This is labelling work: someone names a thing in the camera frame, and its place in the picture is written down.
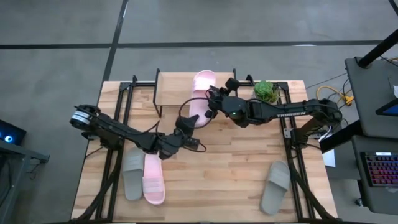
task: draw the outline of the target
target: gray slide sandal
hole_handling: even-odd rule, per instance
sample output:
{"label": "gray slide sandal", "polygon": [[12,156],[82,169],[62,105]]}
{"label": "gray slide sandal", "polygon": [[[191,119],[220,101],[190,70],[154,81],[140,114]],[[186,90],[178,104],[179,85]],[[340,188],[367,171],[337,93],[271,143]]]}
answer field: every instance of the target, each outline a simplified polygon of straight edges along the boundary
{"label": "gray slide sandal", "polygon": [[267,185],[260,202],[260,209],[269,214],[278,213],[290,185],[289,167],[282,161],[275,161],[269,169]]}
{"label": "gray slide sandal", "polygon": [[123,155],[124,193],[127,200],[139,200],[142,197],[142,176],[144,175],[143,151],[134,147]]}

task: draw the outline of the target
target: rgb keyboard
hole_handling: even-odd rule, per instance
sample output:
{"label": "rgb keyboard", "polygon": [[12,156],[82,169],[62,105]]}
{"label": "rgb keyboard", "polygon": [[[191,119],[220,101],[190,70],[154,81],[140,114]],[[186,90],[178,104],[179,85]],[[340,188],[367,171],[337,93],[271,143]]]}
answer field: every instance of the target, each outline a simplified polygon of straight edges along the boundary
{"label": "rgb keyboard", "polygon": [[373,187],[398,187],[398,154],[362,153],[368,181]]}

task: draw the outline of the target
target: concrete floor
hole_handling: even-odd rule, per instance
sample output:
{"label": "concrete floor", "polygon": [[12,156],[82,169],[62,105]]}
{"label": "concrete floor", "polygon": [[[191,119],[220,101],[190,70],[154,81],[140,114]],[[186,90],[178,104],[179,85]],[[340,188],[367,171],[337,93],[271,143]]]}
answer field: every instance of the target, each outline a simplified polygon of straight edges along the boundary
{"label": "concrete floor", "polygon": [[[1,0],[1,44],[111,43],[122,0]],[[129,42],[381,40],[398,17],[387,0],[130,0],[120,36]],[[344,59],[374,46],[118,49],[110,80],[153,80],[168,72],[231,71],[238,77],[304,80],[345,73]],[[95,104],[109,49],[0,50],[0,119],[28,131],[24,146],[51,154],[35,180],[26,178],[13,223],[70,218],[87,142],[68,120],[74,105]],[[398,55],[394,47],[384,56]],[[340,89],[346,75],[328,81]],[[315,85],[307,90],[316,97]],[[326,90],[321,97],[330,93]],[[341,109],[351,123],[355,105]],[[353,204],[356,182],[330,179],[339,217],[396,223],[395,216]]]}

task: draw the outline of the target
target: pink slide sandal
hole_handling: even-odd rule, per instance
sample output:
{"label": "pink slide sandal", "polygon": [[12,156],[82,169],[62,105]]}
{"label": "pink slide sandal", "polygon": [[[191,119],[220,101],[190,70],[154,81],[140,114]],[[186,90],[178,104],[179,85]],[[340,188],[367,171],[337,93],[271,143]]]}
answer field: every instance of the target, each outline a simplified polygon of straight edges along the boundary
{"label": "pink slide sandal", "polygon": [[149,203],[160,205],[164,202],[165,187],[162,161],[159,159],[158,155],[145,154],[142,186],[144,197]]}
{"label": "pink slide sandal", "polygon": [[[216,85],[216,74],[210,70],[203,70],[198,72],[193,78],[192,83],[192,98],[194,97],[206,97],[206,90],[210,86]],[[189,107],[189,117],[199,115],[195,123],[195,127],[200,127],[206,124],[209,120],[205,116],[206,111],[209,109],[207,107],[206,100],[192,100]]]}

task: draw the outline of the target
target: wooden table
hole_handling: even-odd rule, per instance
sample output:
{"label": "wooden table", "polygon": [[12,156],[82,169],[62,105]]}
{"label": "wooden table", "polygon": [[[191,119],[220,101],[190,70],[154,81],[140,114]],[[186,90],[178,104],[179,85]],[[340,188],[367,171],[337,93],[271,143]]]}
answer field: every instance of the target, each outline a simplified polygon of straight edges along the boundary
{"label": "wooden table", "polygon": [[[292,102],[307,100],[302,80],[287,81]],[[104,82],[98,106],[113,116],[120,82]],[[159,117],[152,104],[153,87],[135,88],[130,110],[129,125],[138,130],[153,126]],[[252,87],[241,87],[239,97],[250,98]],[[181,94],[189,99],[190,95]],[[177,117],[177,106],[163,106],[160,132],[170,133]],[[183,110],[187,116],[188,107]],[[309,116],[296,119],[298,127]],[[114,210],[114,222],[293,222],[297,221],[291,188],[286,193],[277,215],[270,216],[259,210],[259,202],[271,164],[286,161],[280,121],[275,119],[262,126],[240,128],[219,114],[207,127],[196,129],[194,136],[207,146],[206,153],[180,149],[177,155],[162,162],[166,199],[162,205],[128,201],[124,196],[123,177],[120,176]],[[134,144],[127,142],[125,151]],[[87,153],[99,148],[99,142],[90,142]],[[308,181],[312,192],[333,216],[337,216],[322,154],[318,149],[303,150]],[[76,195],[72,218],[83,213],[98,193],[103,175],[106,150],[91,155],[84,163]],[[105,199],[104,216],[108,210]],[[300,190],[305,217],[307,208]]]}

